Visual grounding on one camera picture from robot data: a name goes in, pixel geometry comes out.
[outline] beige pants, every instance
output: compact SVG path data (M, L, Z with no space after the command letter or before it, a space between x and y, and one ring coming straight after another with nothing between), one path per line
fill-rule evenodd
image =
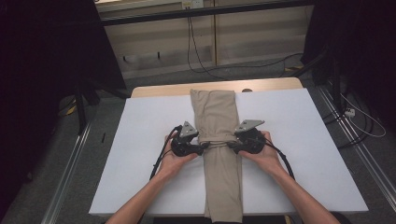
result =
M210 142L204 152L205 217L212 222L242 222L242 163L225 144L235 141L238 112L233 91L191 90L199 142Z

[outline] power cord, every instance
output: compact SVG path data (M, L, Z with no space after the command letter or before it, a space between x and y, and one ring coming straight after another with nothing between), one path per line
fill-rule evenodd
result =
M333 122L339 120L340 118L342 118L342 117L345 115L345 112L346 112L346 109L347 109L347 102L344 101L343 104L341 105L341 107L342 107L342 108L340 108L340 109L342 109L342 111L340 111L341 113L340 113L340 114L337 114L336 117L333 118L332 120L324 121L324 124L325 124L325 125L331 124L331 123L333 123ZM328 118L330 115L333 115L335 112L337 112L337 111L336 111L336 110L333 110L332 113L330 113L329 115L323 117L322 119L325 120L325 119Z
M233 65L233 66L213 67L213 68L207 69L207 68L205 68L203 66L203 64L201 62L201 58L199 57L199 54L198 54L198 50L197 50L196 42L195 42L194 31L193 31L193 26L192 26L192 20L191 20L190 17L188 17L187 19L188 19L188 22L189 22L189 47L188 47L188 53L187 53L187 61L188 61L190 70L192 72L194 72L194 73L207 73L207 74L209 74L212 77L220 78L220 79L223 79L223 80L228 80L225 77L218 77L218 76L215 76L213 74L210 74L209 72L214 71L214 70L220 70L220 69L228 69L228 68L261 68L261 67L271 66L271 65L274 65L274 64L277 64L277 63L285 62L288 58L291 58L293 56L303 55L302 53L291 54L291 55L288 55L288 56L286 56L285 58L283 58L283 59L281 59L279 61L276 61L274 63L268 63L268 64L261 64L261 65ZM193 69L191 67L191 62L190 62L190 50L191 50L190 42L191 42L191 38L192 38L192 41L193 41L193 44L194 44L195 54L197 55L198 61L199 61L200 65L201 65L201 67L204 69L204 71L196 70L196 69Z
M361 108L361 104L359 103L359 101L356 100L356 98L355 98L355 101L357 102L358 107ZM364 128L363 128L363 130L366 130L366 128L367 128L367 123L368 123L367 121L368 121L367 118L364 116ZM374 128L373 123L369 122L369 131L368 132L369 133L372 132L373 128ZM352 146L357 145L358 143L364 141L367 138L367 136L368 136L367 134L365 134L364 132L361 132L352 141L350 141L350 142L348 142L348 143L346 143L346 144L344 144L344 145L342 145L340 147L337 147L337 148L340 150L340 149L343 149L343 148L352 147Z
M273 148L277 152L277 154L279 154L279 156L282 159L282 161L285 162L286 168L288 169L288 172L289 172L289 175L291 176L291 178L293 178L295 180L294 173L291 170L291 166L290 166L290 163L289 163L288 159L286 158L286 155L283 154L283 152L279 148L275 147L274 144L269 139L267 139L264 136L263 136L263 138L265 139L265 143L262 142L262 141L259 141L257 139L253 139L253 138L249 138L248 140L253 141L253 142L257 142L257 143L261 143L261 144L265 144L268 147Z
M196 43L195 43L194 29L193 29L193 27L192 27L191 18L188 17L187 20L188 20L188 22L189 22L189 49L188 49L188 52L187 52L187 61L188 61L188 63L189 63L189 67L190 67L191 71L192 71L192 72L195 72L195 73L207 73L208 75L210 75L210 76L212 76L212 77L216 77L216 78L219 78L219 79L222 79L222 80L226 80L226 81L229 80L229 79L227 79L227 78L225 78L225 77L218 77L218 76L215 76L215 75L213 75L213 74L210 74L209 71L206 70L206 68L204 68L204 65L202 64L201 58L199 57L199 54L198 54L197 45L196 45ZM191 42L190 32L191 32L191 36L192 36L192 42L194 43L195 54L197 55L198 62L199 62L199 64L201 65L201 67L202 67L205 71L198 72L198 71L195 71L194 69L192 69L192 67L191 67L191 64L190 64L190 42Z
M173 133L177 130L178 127L175 127L168 135L168 137L166 138L165 142L163 143L163 149L161 150L160 156L158 157L157 161L155 162L155 164L153 165L154 168L152 169L151 175L149 177L149 179L152 179L152 177L155 176L155 173L157 173L158 167L160 166L161 161L163 160L163 157L166 155L166 153L168 153L171 150L166 151L165 153L163 153L165 151L166 145L168 144L169 140L172 138Z
M349 121L353 124L353 126L355 126L357 129L359 129L361 132L368 134L372 137L383 137L385 136L385 134L387 134L387 130L384 128L384 126L382 126L376 119L374 119L373 117L371 117L370 115L368 115L367 113L365 113L364 111L360 110L359 108L357 108L355 105L353 105L352 103L350 103L350 101L343 95L341 94L341 96L344 98L344 100L346 100L352 107L354 107L356 110L360 111L364 116L370 118L372 121L374 121L375 123L377 123L379 125L379 127L382 128L382 130L384 131L384 133L380 134L380 135L376 135L376 134L372 134L372 133L367 133L365 130L363 130L362 128L360 128L357 124L355 124L355 122L352 121L352 117L351 115L347 115L347 117L349 117Z

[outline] black cable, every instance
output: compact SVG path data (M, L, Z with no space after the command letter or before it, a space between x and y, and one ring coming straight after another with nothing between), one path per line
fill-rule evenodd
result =
M210 76L212 76L212 77L220 78L220 79L222 79L222 80L226 80L226 81L227 81L227 80L228 80L227 78L225 78L225 77L218 77L218 76L215 76L215 75L213 75L213 74L210 74L209 71L207 71L206 68L204 68L204 65L202 64L201 58L199 57L199 54L198 54L197 45L196 45L196 43L195 43L194 30L193 30L193 27L192 27L191 18L188 17L187 20L189 21L189 50L188 50L188 54L187 54L187 55L188 55L187 60L188 60L189 67L190 67L191 71L196 72L196 71L194 71L194 70L191 68L191 65L190 65L190 42L191 42L191 39L190 39L190 28L191 28L192 42L194 43L194 47L195 47L195 54L196 54L197 57L198 57L198 62L199 62L199 64L200 64L201 67L205 70L205 73L207 73L208 75L210 75Z
M265 139L265 143L260 140L253 139L253 138L249 138L248 140L251 140L251 141L257 142L257 143L262 143L262 144L267 145L268 147L273 148L277 152L277 154L279 154L282 161L285 162L286 168L288 169L288 172L289 172L289 175L291 176L291 178L293 178L295 180L294 173L291 170L291 166L290 166L288 159L286 158L286 155L283 154L283 152L279 148L275 147L274 144L269 139L265 138L264 136L262 136L262 137Z
M192 27L191 18L188 17L187 19L188 19L188 22L189 22L189 47L188 47L188 53L187 53L187 61L188 61L190 70L191 70L192 72L194 72L194 73L208 73L208 74L209 74L210 76L212 76L212 77L217 77L217 78L221 78L221 79L227 80L227 79L224 78L224 77L214 76L213 74L210 74L209 72L210 72L210 71L213 71L213 70L227 69L227 68L260 68L260 67L266 67L266 66L271 66L271 65L277 64L277 63L282 63L282 62L286 61L286 60L287 60L288 58L290 58L290 57L293 57L293 56L296 56L296 55L302 55L302 53L291 54L291 55L288 55L288 56L286 56L285 58L283 58L283 59L281 59L281 60L279 60L279 61L276 61L276 62L274 62L274 63L268 63L268 64L261 64L261 65L233 65L233 66L213 67L213 68L207 69L207 68L204 68L204 66L202 65L201 59L200 59L199 54L198 54L198 50L197 50L196 43L195 43L195 37L194 37L194 32L193 32L193 27ZM193 41L194 47L195 47L195 53L196 53L196 55L197 55L197 57L198 57L198 61L199 61L200 65L201 65L201 67L204 69L204 71L195 70L195 69L193 69L193 68L191 67L191 62L190 62L190 49L191 49L191 48L190 48L190 42L191 42L191 36L192 36L192 41Z
M155 164L153 165L154 168L152 169L151 175L149 177L149 179L152 179L152 177L155 176L155 173L157 173L157 169L158 166L160 166L160 162L163 159L163 156L165 156L166 153L168 153L169 151L167 151L165 154L163 154L163 152L165 151L166 145L168 144L169 140L172 138L172 134L177 130L178 127L175 127L168 135L168 137L166 138L165 142L163 143L163 149L161 150L160 156L158 157L157 161L155 162Z
M286 56L284 59L282 59L282 61L283 61L283 70L282 70L282 73L280 74L279 77L283 77L283 75L285 75L286 60L287 60L288 58L291 58L291 57L296 56L296 55L302 55L302 53L291 54L291 55L289 55L289 56Z
M328 115L326 115L326 116L322 117L322 119L326 119L326 118L328 118L329 116L333 115L333 114L334 114L334 112L335 112L335 110L334 110L334 111L332 111L330 114L328 114Z
M355 98L355 96L352 94L352 97L355 99L355 102L358 104L358 108L362 109L361 104L359 103L359 101ZM371 112L371 108L370 106L367 106L368 110L369 110L369 115L371 116L372 112ZM371 121L369 124L370 128L368 133L371 133L373 131L374 128L374 123ZM364 128L363 130L366 131L366 127L367 127L367 117L364 115ZM337 147L338 149L343 149L343 148L347 148L347 147L352 147L354 145L357 145L358 143L364 141L366 138L368 137L368 134L365 132L361 132L356 138L354 138L352 141L350 141L349 143L346 143L340 147Z
M345 91L344 93L342 93L342 94L343 94L343 95L348 95L348 91L349 91L349 89L346 88L346 91ZM344 101L343 104L341 105L341 107L343 107L341 113L338 114L338 115L337 115L335 118L333 118L332 120L328 120L328 121L324 122L325 125L331 124L331 123L333 123L333 122L339 120L340 118L342 118L342 117L345 115L345 113L346 113L346 111L347 111L347 101ZM329 115L323 117L322 119L326 119L327 117L329 117L330 115L332 115L334 112L336 112L336 110L333 110L331 114L329 114Z
M309 27L308 15L306 14L306 9L307 9L307 8L308 8L308 6L305 7L305 9L304 9L304 14L305 14L306 26Z

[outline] white table surface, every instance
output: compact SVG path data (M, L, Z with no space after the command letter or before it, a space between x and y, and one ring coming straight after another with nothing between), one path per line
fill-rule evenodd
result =
M237 93L239 119L264 119L287 156L297 182L331 211L368 208L306 89ZM148 181L163 139L194 115L189 95L128 99L92 201L90 214L109 216ZM275 181L243 159L244 215L294 213ZM202 216L205 174L201 157L186 164L147 211L151 216Z

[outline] black curtain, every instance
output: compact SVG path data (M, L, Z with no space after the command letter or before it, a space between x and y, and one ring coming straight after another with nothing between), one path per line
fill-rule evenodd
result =
M92 0L0 0L0 219L82 78L125 88Z
M349 87L375 110L388 128L396 130L396 27L392 1L317 1L305 40L303 63L326 49L326 59L313 69L316 84L340 64Z

